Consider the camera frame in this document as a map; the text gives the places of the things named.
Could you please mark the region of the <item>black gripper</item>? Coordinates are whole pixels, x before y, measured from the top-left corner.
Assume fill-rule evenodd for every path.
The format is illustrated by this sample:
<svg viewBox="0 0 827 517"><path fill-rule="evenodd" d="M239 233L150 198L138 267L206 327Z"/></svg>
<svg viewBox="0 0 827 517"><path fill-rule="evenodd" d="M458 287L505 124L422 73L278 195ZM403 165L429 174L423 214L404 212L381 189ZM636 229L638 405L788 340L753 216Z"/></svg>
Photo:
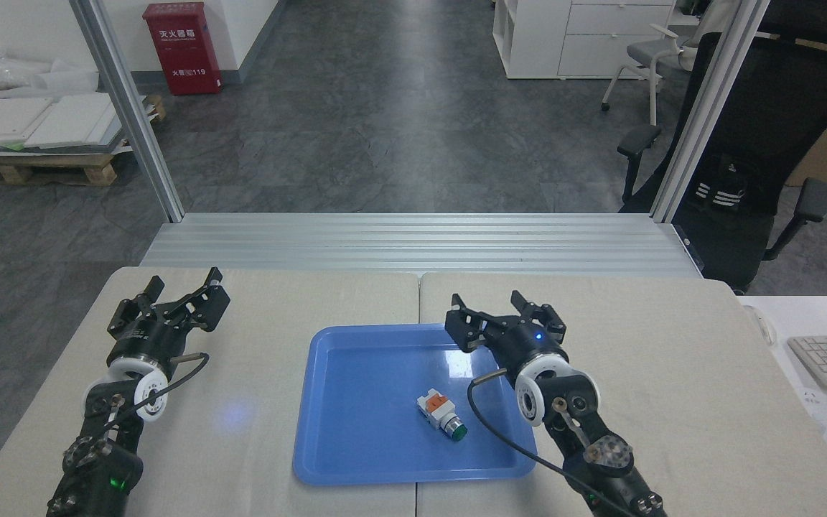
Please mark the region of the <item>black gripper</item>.
<svg viewBox="0 0 827 517"><path fill-rule="evenodd" d="M144 291L132 299L119 302L108 333L118 340L118 357L148 357L160 368L176 368L171 358L180 356L186 347L186 331L200 328L213 332L230 304L221 285L223 274L210 269L204 284L175 302L159 304L159 320L148 318L164 290L159 276L152 276Z"/></svg>
<svg viewBox="0 0 827 517"><path fill-rule="evenodd" d="M511 304L526 321L524 324L512 326L512 315L489 315L469 309L457 293L453 294L445 330L463 353L488 347L497 366L508 370L506 378L518 376L524 365L538 355L554 354L569 361L558 344L564 342L566 326L550 304L529 302L518 290L512 291Z"/></svg>

